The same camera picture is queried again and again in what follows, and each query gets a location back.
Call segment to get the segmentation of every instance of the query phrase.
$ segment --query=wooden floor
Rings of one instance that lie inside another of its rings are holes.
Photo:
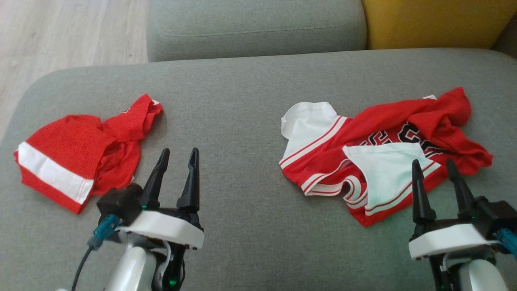
[[[147,6],[148,0],[0,0],[0,139],[25,90],[42,76],[147,63]]]

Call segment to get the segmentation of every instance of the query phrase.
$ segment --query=gray sofa cushion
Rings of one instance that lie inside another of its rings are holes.
[[[152,0],[149,61],[366,48],[360,0]]]
[[[357,51],[175,61],[58,71],[33,84],[0,144],[2,290],[69,288],[96,226],[95,199],[76,216],[20,183],[12,152],[64,114],[106,119],[140,95],[165,114],[142,142],[136,182],[145,183],[162,148],[171,149],[161,202],[172,206],[192,147],[201,152],[205,244],[186,256],[184,290],[432,290],[426,261],[412,261],[414,224],[405,209],[363,228],[342,197],[305,197],[281,173],[280,117],[299,101],[328,101],[353,117],[364,108],[436,96],[463,86],[473,114],[466,135],[494,154],[467,182],[475,195],[517,207],[517,61],[470,49]],[[455,217],[453,187],[430,193],[438,217]],[[80,290],[101,290],[124,251],[92,253]],[[510,283],[514,259],[500,256]]]

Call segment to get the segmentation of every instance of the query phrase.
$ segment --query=red fabric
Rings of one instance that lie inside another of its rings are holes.
[[[444,165],[447,158],[454,160],[463,175],[473,175],[480,167],[492,164],[492,155],[481,145],[468,140],[460,129],[460,126],[468,121],[471,111],[462,88],[451,90],[438,100],[405,100],[372,106],[353,119],[347,119],[331,139],[289,164],[282,171],[287,178],[301,187],[314,174],[335,171],[347,159],[342,150],[344,146],[419,142],[424,154],[442,165],[425,179],[426,190],[430,191],[446,179],[447,170]],[[347,176],[355,175],[356,172],[357,167],[351,164],[342,167],[320,183],[342,183]],[[364,177],[360,177],[359,180],[364,192],[366,180]],[[369,226],[409,206],[412,203],[411,197],[412,195],[409,195],[396,207],[371,216],[365,215],[364,207],[351,208],[351,213],[363,226]]]
[[[103,195],[109,189],[131,182],[140,160],[140,140],[149,132],[161,104],[147,94],[128,111],[101,122],[92,115],[68,115],[36,131],[26,142],[60,166],[94,180],[90,194]],[[18,163],[18,154],[14,153]],[[37,190],[73,213],[79,204],[20,166],[22,183]]]

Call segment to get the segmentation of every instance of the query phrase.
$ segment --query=robotic arm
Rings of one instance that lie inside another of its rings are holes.
[[[454,184],[458,218],[437,220],[423,187],[420,164],[413,161],[416,226],[409,241],[411,258],[429,259],[437,291],[508,290],[495,268],[495,253],[512,253],[517,258],[517,211],[506,201],[474,198],[451,159],[447,170]]]
[[[185,279],[185,251],[203,246],[205,235],[197,214],[200,202],[199,150],[192,149],[187,182],[175,208],[160,207],[158,201],[169,154],[169,149],[162,151],[143,189],[132,183],[123,189],[110,190],[97,202],[101,213],[99,227],[112,221],[113,229],[109,229],[112,234],[107,240],[126,245],[105,291],[180,290]],[[79,272],[88,254],[83,258]]]

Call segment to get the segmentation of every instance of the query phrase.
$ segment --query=clothing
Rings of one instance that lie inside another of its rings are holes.
[[[140,140],[161,112],[161,104],[145,94],[104,122],[92,115],[68,115],[42,127],[14,152],[22,183],[80,213],[90,195],[131,182]]]
[[[427,191],[446,179],[447,158],[463,175],[491,165],[492,155],[459,128],[471,110],[462,88],[373,106],[355,118],[327,102],[298,103],[282,118],[288,143],[280,167],[307,196],[344,192],[351,214],[369,226],[411,204],[414,159]]]

